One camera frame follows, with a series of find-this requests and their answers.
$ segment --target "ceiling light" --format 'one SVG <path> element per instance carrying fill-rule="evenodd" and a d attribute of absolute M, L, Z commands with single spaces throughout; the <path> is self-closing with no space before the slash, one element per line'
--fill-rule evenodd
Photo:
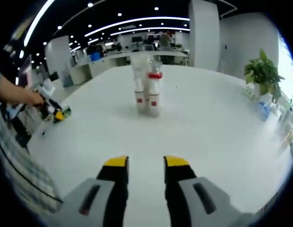
<path fill-rule="evenodd" d="M 112 33 L 110 34 L 111 36 L 113 35 L 121 35 L 123 33 L 128 33 L 128 32 L 133 32 L 133 31 L 143 31 L 143 30 L 162 30 L 162 29 L 166 29 L 166 30 L 184 30 L 184 31 L 190 31 L 190 29 L 188 28 L 180 28 L 180 27 L 145 27 L 145 28 L 136 28 L 136 29 L 131 29 L 131 30 L 126 30 L 126 31 L 122 31 L 122 32 L 116 32 L 116 33 Z"/>
<path fill-rule="evenodd" d="M 110 43 L 106 43 L 105 46 L 111 46 L 113 44 L 114 44 L 114 42 L 110 42 Z"/>
<path fill-rule="evenodd" d="M 21 59 L 23 58 L 23 56 L 24 56 L 24 51 L 20 51 L 19 58 Z"/>
<path fill-rule="evenodd" d="M 88 37 L 92 34 L 95 34 L 99 31 L 102 31 L 102 30 L 105 30 L 105 29 L 108 29 L 110 27 L 115 27 L 115 26 L 119 26 L 119 25 L 123 25 L 123 24 L 126 24 L 126 23 L 132 23 L 132 22 L 136 22 L 136 21 L 143 21 L 143 20 L 156 20 L 156 19 L 168 19 L 168 20 L 184 20 L 184 21 L 189 21 L 189 18 L 183 18 L 183 17 L 143 17 L 143 18 L 137 18 L 137 19 L 131 19 L 131 20 L 126 20 L 126 21 L 122 21 L 122 22 L 118 22 L 118 23 L 114 23 L 114 24 L 111 24 L 111 25 L 108 25 L 108 26 L 105 26 L 105 27 L 102 27 L 102 28 L 99 28 L 95 31 L 92 31 L 90 33 L 87 33 L 84 35 L 84 37 Z"/>
<path fill-rule="evenodd" d="M 47 11 L 47 9 L 51 6 L 51 4 L 54 2 L 55 0 L 48 0 L 40 9 L 40 11 L 38 12 L 38 14 L 36 15 L 34 21 L 32 22 L 31 26 L 28 29 L 27 35 L 25 36 L 23 45 L 27 46 L 29 39 L 32 36 L 32 33 L 34 31 L 34 29 L 36 28 L 39 20 L 41 19 L 41 17 L 43 16 L 43 14 Z"/>
<path fill-rule="evenodd" d="M 99 40 L 99 39 L 94 39 L 94 40 L 88 41 L 88 44 L 91 44 L 91 43 L 96 42 L 96 41 L 98 41 L 98 40 Z"/>
<path fill-rule="evenodd" d="M 74 51 L 76 51 L 76 50 L 78 50 L 78 49 L 80 49 L 80 48 L 81 48 L 80 46 L 77 46 L 76 48 L 74 48 L 74 49 L 71 50 L 71 53 L 74 52 Z"/>

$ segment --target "ceiling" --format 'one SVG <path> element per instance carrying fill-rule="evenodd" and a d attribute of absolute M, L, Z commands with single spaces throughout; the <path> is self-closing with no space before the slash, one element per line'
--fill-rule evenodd
<path fill-rule="evenodd" d="M 209 1 L 217 4 L 220 16 L 234 9 L 232 6 L 223 3 L 223 0 Z M 7 23 L 4 26 L 6 34 L 4 34 L 3 37 L 5 38 L 8 35 L 11 37 L 12 32 L 28 18 L 31 17 L 33 19 L 46 2 L 47 0 L 16 1 L 13 8 L 16 8 L 17 10 L 12 13 L 9 11 L 9 18 L 11 20 L 10 23 Z M 90 2 L 95 4 L 91 8 L 88 7 L 88 3 Z M 43 62 L 43 43 L 49 42 L 51 39 L 63 35 L 68 35 L 69 37 L 71 35 L 74 36 L 73 39 L 70 38 L 70 42 L 76 40 L 77 43 L 72 45 L 72 48 L 75 48 L 78 43 L 80 43 L 81 47 L 85 47 L 88 45 L 89 39 L 102 37 L 103 40 L 107 40 L 111 33 L 118 32 L 119 26 L 115 26 L 89 37 L 84 37 L 85 34 L 91 31 L 113 23 L 142 17 L 169 16 L 188 18 L 189 2 L 190 0 L 147 0 L 144 4 L 133 4 L 132 1 L 128 0 L 55 0 L 41 17 L 26 47 L 23 46 L 23 41 L 26 37 L 28 28 L 17 41 L 10 42 L 17 51 L 13 61 L 21 66 L 22 61 L 31 53 L 33 54 L 35 62 Z M 255 0 L 227 0 L 227 2 L 236 6 L 237 10 L 224 17 L 238 13 L 259 11 L 258 8 L 255 7 L 259 7 L 259 3 Z M 124 26 L 133 25 L 139 27 L 139 24 L 141 24 L 141 28 L 154 27 L 161 26 L 162 22 L 164 23 L 164 26 L 168 27 L 184 28 L 184 24 L 187 24 L 187 27 L 185 28 L 189 28 L 188 21 L 166 19 L 132 22 Z M 25 53 L 23 59 L 18 58 L 21 50 L 24 50 Z"/>

